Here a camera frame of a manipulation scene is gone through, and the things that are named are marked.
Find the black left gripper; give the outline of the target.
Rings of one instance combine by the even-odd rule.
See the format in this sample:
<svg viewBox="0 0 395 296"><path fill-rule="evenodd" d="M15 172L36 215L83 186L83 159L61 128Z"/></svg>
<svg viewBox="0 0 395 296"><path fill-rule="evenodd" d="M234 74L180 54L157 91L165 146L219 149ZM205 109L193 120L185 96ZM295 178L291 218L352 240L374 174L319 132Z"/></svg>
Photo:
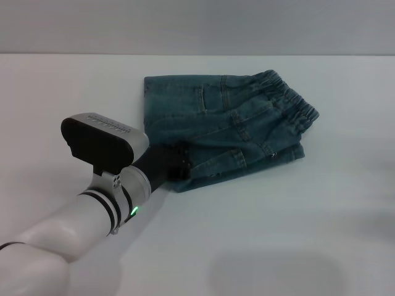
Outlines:
<svg viewBox="0 0 395 296"><path fill-rule="evenodd" d="M147 177L152 192L168 181L189 179L192 167L189 145L185 142L152 145L135 162L135 167Z"/></svg>

